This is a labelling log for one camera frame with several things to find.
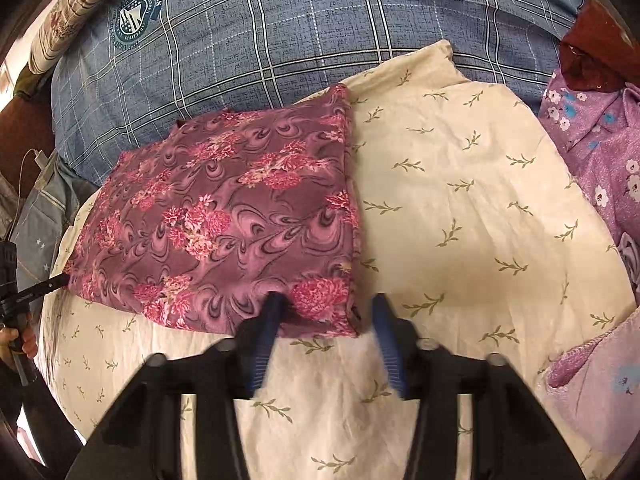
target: blue plaid fabric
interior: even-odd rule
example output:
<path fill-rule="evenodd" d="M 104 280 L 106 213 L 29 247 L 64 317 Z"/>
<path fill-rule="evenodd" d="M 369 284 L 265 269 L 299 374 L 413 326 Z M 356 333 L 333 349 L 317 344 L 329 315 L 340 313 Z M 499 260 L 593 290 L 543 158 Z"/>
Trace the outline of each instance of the blue plaid fabric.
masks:
<path fill-rule="evenodd" d="M 56 147 L 97 184 L 123 150 L 164 139 L 176 119 L 286 106 L 442 38 L 468 78 L 504 83 L 537 111 L 582 2 L 149 1 L 151 18 L 133 0 L 105 1 L 54 74 Z M 118 20 L 145 27 L 123 46 Z"/>

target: pillow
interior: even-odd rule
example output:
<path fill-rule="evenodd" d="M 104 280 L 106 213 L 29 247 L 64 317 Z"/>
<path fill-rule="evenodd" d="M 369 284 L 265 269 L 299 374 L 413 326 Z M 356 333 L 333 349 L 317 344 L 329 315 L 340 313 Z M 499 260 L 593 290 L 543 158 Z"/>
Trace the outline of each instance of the pillow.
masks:
<path fill-rule="evenodd" d="M 338 85 L 289 108 L 204 114 L 123 153 L 66 264 L 69 290 L 227 334 L 276 290 L 294 303 L 282 335 L 355 336 L 350 128 Z"/>

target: cream bed sheet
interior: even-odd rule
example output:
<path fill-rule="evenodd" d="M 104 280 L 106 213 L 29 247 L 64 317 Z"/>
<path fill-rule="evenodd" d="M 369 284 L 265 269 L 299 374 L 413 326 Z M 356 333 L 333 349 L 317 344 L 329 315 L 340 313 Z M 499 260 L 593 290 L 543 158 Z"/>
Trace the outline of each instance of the cream bed sheet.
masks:
<path fill-rule="evenodd" d="M 625 319 L 634 297 L 606 226 L 532 112 L 505 86 L 465 79 L 451 54 L 440 41 L 345 81 L 364 236 L 358 304 L 366 326 L 368 301 L 386 292 L 423 336 L 467 356 L 500 351 L 535 388 L 550 360 Z M 66 233 L 54 272 L 94 199 Z M 220 339 L 65 291 L 48 295 L 42 323 L 39 367 L 84 436 L 147 355 L 178 358 Z M 467 401 L 459 478 L 469 471 Z M 193 410 L 186 397 L 185 428 Z M 365 332 L 279 339 L 266 386 L 237 411 L 254 479 L 392 480 L 402 478 L 417 403 L 388 388 Z M 617 457 L 591 452 L 552 416 L 587 475 L 611 469 Z M 193 452 L 190 431 L 183 441 Z M 195 478 L 193 457 L 184 462 L 185 478 Z"/>

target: purple floral fabric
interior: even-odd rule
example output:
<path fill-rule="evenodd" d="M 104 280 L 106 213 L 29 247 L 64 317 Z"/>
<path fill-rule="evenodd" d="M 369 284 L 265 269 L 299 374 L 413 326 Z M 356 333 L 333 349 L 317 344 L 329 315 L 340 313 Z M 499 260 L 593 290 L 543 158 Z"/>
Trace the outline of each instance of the purple floral fabric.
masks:
<path fill-rule="evenodd" d="M 204 114 L 123 153 L 66 264 L 69 290 L 187 330 L 233 334 L 269 291 L 281 335 L 349 335 L 358 209 L 338 85 L 300 104 Z"/>
<path fill-rule="evenodd" d="M 618 244 L 640 240 L 640 89 L 573 92 L 557 70 L 539 119 Z"/>

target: blue flower print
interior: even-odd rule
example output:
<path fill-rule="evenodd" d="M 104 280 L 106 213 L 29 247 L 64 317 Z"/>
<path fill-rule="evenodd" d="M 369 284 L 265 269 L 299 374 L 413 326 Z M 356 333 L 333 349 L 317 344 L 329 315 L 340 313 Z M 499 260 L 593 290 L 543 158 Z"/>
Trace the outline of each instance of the blue flower print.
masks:
<path fill-rule="evenodd" d="M 575 117 L 575 108 L 571 105 L 564 105 L 564 114 L 573 119 Z"/>
<path fill-rule="evenodd" d="M 623 365 L 613 377 L 613 391 L 619 394 L 633 395 L 640 384 L 640 366 Z"/>

